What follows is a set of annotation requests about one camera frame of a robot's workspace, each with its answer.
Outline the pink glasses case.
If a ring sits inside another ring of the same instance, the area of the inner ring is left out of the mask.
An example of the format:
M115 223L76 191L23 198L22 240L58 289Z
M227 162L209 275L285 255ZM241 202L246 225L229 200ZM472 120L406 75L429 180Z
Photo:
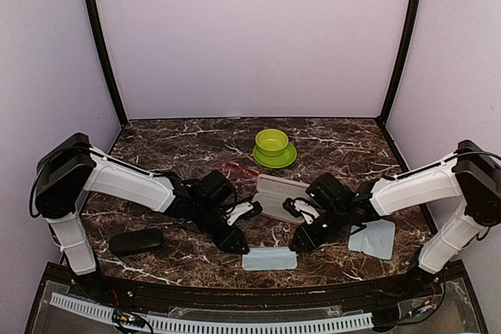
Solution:
M294 217L283 208L283 202L288 199L301 197L307 199L306 189L308 184L273 177L267 174L259 174L256 183L256 193L252 202L257 201L262 207L262 215L288 222L291 224L303 224L305 219L300 215Z

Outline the pink sunglasses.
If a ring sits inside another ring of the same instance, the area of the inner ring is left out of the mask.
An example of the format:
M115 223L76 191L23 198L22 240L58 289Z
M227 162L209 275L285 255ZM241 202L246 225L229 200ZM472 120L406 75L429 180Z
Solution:
M258 170L242 166L240 163L232 161L224 162L222 166L229 174L237 174L238 176L242 175L246 178L257 178L260 175Z

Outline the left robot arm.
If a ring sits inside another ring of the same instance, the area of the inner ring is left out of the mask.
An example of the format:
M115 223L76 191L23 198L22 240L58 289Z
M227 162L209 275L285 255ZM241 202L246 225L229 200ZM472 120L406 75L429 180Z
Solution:
M87 239L77 202L86 192L99 192L137 203L169 217L191 221L221 251L249 251L239 219L261 213L259 203L239 200L236 189L219 171L202 179L183 180L174 172L152 172L125 163L93 147L76 133L44 156L36 167L29 213L43 217L55 233L80 287L94 300L110 294L110 281Z

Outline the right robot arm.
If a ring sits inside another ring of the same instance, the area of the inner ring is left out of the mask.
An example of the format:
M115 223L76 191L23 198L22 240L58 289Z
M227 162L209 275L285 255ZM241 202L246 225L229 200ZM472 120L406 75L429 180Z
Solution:
M400 292L415 298L429 286L430 275L437 274L481 232L500 223L500 157L463 140L454 153L438 161L367 181L356 191L332 174L322 174L306 194L306 199L287 199L283 204L291 214L305 219L289 245L297 253L316 250L348 226L362 226L440 199L459 198L452 216L417 254L413 270L400 279Z

